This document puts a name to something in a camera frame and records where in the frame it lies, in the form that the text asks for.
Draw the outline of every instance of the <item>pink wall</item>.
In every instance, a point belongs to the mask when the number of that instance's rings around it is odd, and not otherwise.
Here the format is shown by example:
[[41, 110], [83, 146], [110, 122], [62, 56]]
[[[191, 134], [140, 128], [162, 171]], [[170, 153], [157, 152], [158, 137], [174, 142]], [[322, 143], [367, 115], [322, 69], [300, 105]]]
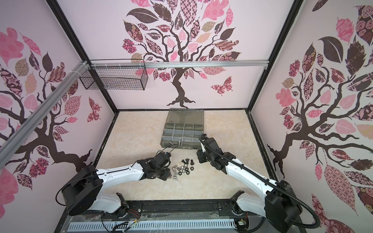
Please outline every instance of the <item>pink wall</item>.
[[[3, 144], [80, 58], [45, 1], [5, 1], [0, 18]], [[0, 232], [54, 231], [64, 209], [55, 194], [94, 160], [112, 118], [98, 90], [78, 80], [66, 92], [0, 170]]]
[[307, 232], [372, 232], [372, 17], [367, 0], [307, 1], [253, 109], [279, 179], [320, 217]]

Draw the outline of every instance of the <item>cable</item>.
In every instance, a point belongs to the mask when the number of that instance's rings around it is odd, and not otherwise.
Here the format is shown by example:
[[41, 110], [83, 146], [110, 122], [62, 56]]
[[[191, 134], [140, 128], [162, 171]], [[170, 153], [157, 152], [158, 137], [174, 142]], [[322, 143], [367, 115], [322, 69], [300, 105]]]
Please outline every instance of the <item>cable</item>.
[[202, 141], [203, 138], [204, 138], [204, 136], [202, 136], [202, 135], [199, 136], [200, 142], [204, 145], [205, 148], [209, 149], [211, 152], [213, 152], [214, 154], [217, 154], [218, 156], [222, 157], [223, 159], [228, 160], [229, 162], [231, 162], [232, 164], [238, 166], [239, 168], [244, 169], [245, 171], [249, 172], [250, 174], [252, 174], [256, 178], [258, 178], [259, 180], [261, 180], [266, 185], [272, 187], [276, 191], [279, 191], [279, 192], [283, 193], [285, 196], [288, 196], [289, 198], [295, 200], [301, 206], [303, 206], [308, 212], [310, 212], [310, 214], [312, 215], [312, 217], [315, 219], [315, 223], [313, 223], [313, 224], [297, 223], [293, 219], [292, 220], [293, 221], [293, 225], [298, 226], [298, 227], [303, 227], [303, 228], [309, 228], [309, 229], [318, 228], [320, 226], [320, 219], [319, 219], [319, 217], [317, 216], [317, 214], [315, 213], [315, 211], [313, 211], [313, 209], [311, 209], [311, 207], [309, 207], [306, 203], [304, 203], [303, 201], [299, 200], [297, 197], [291, 195], [290, 193], [282, 190], [281, 188], [277, 187], [276, 185], [272, 184], [271, 182], [269, 182], [269, 180], [266, 180], [263, 177], [259, 176], [257, 173], [253, 172], [251, 169], [248, 169], [243, 164], [236, 163], [235, 161], [230, 160], [230, 159], [226, 158], [224, 155], [216, 152], [209, 145], [207, 145], [204, 141]]

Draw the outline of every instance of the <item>pink leaf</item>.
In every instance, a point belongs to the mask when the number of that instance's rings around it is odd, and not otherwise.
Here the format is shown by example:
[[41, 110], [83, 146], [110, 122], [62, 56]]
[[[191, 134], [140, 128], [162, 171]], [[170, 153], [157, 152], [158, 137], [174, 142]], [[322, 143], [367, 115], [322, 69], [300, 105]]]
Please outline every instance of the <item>pink leaf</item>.
[[5, 95], [0, 95], [0, 107], [2, 108], [9, 108], [13, 104], [11, 98]]
[[169, 48], [173, 48], [175, 46], [175, 42], [172, 39], [168, 38], [167, 39], [167, 46]]
[[38, 108], [38, 101], [36, 100], [34, 95], [29, 95], [26, 99], [25, 102], [23, 103], [25, 108], [30, 109], [30, 110], [36, 110]]
[[349, 133], [356, 132], [356, 129], [354, 128], [354, 126], [345, 119], [340, 119], [339, 121], [337, 121], [335, 130], [341, 134], [349, 134]]
[[318, 180], [321, 180], [323, 174], [323, 169], [321, 168], [321, 163], [318, 163], [315, 167], [315, 174]]
[[0, 130], [4, 130], [8, 127], [8, 120], [0, 117]]
[[198, 43], [191, 43], [188, 45], [188, 49], [191, 53], [193, 53], [195, 50], [197, 50]]
[[339, 102], [339, 105], [343, 109], [349, 109], [349, 108], [351, 108], [352, 104], [355, 102], [355, 97], [356, 97], [355, 94], [354, 95], [348, 95], [345, 98], [341, 99], [341, 101]]
[[326, 92], [324, 92], [324, 94], [321, 95], [320, 102], [323, 104], [328, 104], [330, 102], [331, 97], [332, 93], [330, 92], [330, 90], [327, 90]]

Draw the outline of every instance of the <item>aluminum rail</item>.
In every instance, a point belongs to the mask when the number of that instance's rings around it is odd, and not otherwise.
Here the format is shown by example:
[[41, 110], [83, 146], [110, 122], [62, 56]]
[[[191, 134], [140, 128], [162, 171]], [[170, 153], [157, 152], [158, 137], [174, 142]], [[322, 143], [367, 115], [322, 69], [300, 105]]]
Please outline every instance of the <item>aluminum rail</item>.
[[73, 83], [87, 70], [87, 62], [79, 63], [61, 82], [60, 85], [47, 97], [38, 109], [35, 110], [21, 127], [1, 146], [0, 150], [0, 169], [9, 161], [18, 148], [26, 141], [34, 129], [39, 125], [43, 118], [62, 98], [64, 93], [73, 85]]
[[[91, 60], [91, 67], [125, 67], [125, 66], [143, 66], [140, 62], [111, 63], [113, 60]], [[267, 66], [268, 60], [236, 60], [236, 61], [209, 61], [209, 62], [146, 62], [146, 68], [182, 68], [182, 67], [228, 67], [228, 66]]]

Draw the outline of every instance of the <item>patterned leaf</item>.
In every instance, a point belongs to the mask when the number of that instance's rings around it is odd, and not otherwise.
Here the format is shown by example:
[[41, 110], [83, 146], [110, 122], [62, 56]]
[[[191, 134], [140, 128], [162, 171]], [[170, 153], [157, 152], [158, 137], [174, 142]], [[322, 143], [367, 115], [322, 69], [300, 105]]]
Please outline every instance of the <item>patterned leaf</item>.
[[343, 173], [327, 164], [324, 177], [333, 193], [356, 212], [354, 191]]
[[135, 16], [143, 23], [154, 23], [155, 21], [158, 21], [158, 18], [154, 13], [144, 8], [133, 9], [127, 14], [127, 16], [129, 15]]
[[17, 181], [20, 185], [28, 187], [32, 190], [32, 179], [31, 177], [25, 175], [25, 174], [18, 174], [17, 175]]
[[217, 35], [221, 30], [222, 30], [222, 28], [223, 28], [223, 25], [224, 25], [224, 21], [225, 20], [223, 20], [223, 22], [221, 22], [221, 23], [218, 23], [216, 26], [215, 26], [215, 35]]
[[310, 47], [307, 49], [303, 57], [302, 69], [304, 73], [307, 73], [311, 69], [313, 63], [315, 62], [315, 58], [316, 58], [316, 50], [313, 47], [313, 43], [312, 43]]
[[332, 80], [333, 82], [340, 83], [346, 81], [342, 72], [332, 68]]
[[373, 186], [373, 181], [369, 179], [364, 174], [357, 172], [357, 171], [345, 171], [345, 174], [348, 178], [350, 178], [352, 181], [359, 183], [361, 185], [370, 185]]
[[235, 42], [232, 42], [232, 41], [221, 41], [221, 42], [218, 42], [216, 44], [214, 44], [218, 49], [220, 49], [221, 51], [225, 51], [225, 50], [232, 50], [233, 49], [233, 46], [236, 46], [238, 45], [239, 41], [236, 40]]
[[356, 41], [356, 36], [354, 42], [350, 44], [347, 50], [346, 68], [351, 75], [354, 75], [363, 66], [365, 61], [364, 46], [362, 46], [358, 41]]
[[366, 75], [360, 76], [348, 85], [347, 89], [350, 91], [362, 91], [369, 87], [373, 80], [373, 72], [367, 73]]
[[315, 174], [318, 180], [321, 180], [321, 176], [323, 174], [323, 169], [321, 168], [321, 164], [318, 163], [315, 167]]
[[55, 131], [53, 131], [53, 137], [56, 141], [63, 142], [61, 135]]
[[320, 102], [323, 104], [328, 104], [332, 98], [332, 93], [330, 90], [324, 92], [320, 97]]
[[355, 160], [351, 164], [349, 164], [351, 167], [355, 168], [359, 171], [365, 171], [371, 168], [373, 166], [373, 163], [371, 160]]
[[148, 38], [145, 38], [145, 39], [146, 39], [146, 42], [147, 42], [147, 44], [148, 44], [148, 46], [149, 46], [149, 48], [150, 48], [151, 51], [153, 51], [153, 52], [155, 52], [155, 53], [157, 53], [159, 55], [162, 55], [161, 48], [155, 42], [153, 42], [151, 40], [148, 40]]
[[175, 30], [176, 31], [179, 30], [183, 26], [183, 23], [184, 23], [183, 18], [181, 17], [180, 12], [179, 12], [178, 16], [176, 16], [176, 18], [175, 18], [175, 24], [174, 25], [175, 25]]
[[318, 82], [325, 82], [326, 77], [321, 70], [316, 69], [316, 81]]
[[364, 204], [365, 208], [373, 214], [373, 189], [369, 187], [357, 187], [355, 186], [357, 196], [360, 198], [361, 202]]
[[324, 124], [320, 125], [319, 133], [327, 132], [329, 129], [331, 129], [333, 127], [333, 125], [334, 124], [327, 124], [327, 123], [324, 123]]
[[197, 37], [198, 33], [200, 32], [200, 22], [196, 20], [190, 29], [190, 39], [194, 39]]
[[288, 113], [288, 111], [290, 110], [290, 107], [286, 107], [282, 110], [282, 112], [280, 113], [280, 115], [285, 115]]
[[208, 21], [208, 22], [206, 22], [202, 26], [202, 31], [209, 32], [214, 27], [215, 24], [216, 24], [216, 22], [214, 22], [214, 21]]
[[321, 39], [324, 43], [324, 56], [332, 62], [342, 62], [343, 46], [341, 42], [335, 37], [323, 37]]
[[356, 125], [357, 130], [368, 139], [373, 139], [373, 125]]
[[62, 127], [62, 126], [56, 126], [56, 127], [54, 127], [53, 130], [55, 130], [59, 134], [68, 133], [68, 131], [66, 129], [64, 129], [64, 127]]
[[223, 67], [205, 67], [203, 71], [208, 75], [217, 75], [225, 71], [225, 69]]
[[307, 101], [311, 97], [312, 92], [313, 92], [312, 71], [310, 72], [310, 74], [308, 75], [308, 78], [304, 82], [303, 90], [304, 90], [304, 100]]
[[167, 22], [171, 22], [171, 12], [168, 11], [168, 9], [158, 3], [153, 3], [154, 11], [159, 15], [159, 17]]
[[373, 104], [365, 105], [359, 109], [353, 117], [365, 121], [373, 120]]
[[36, 151], [39, 153], [39, 155], [49, 158], [48, 149], [46, 147], [39, 146], [36, 148]]

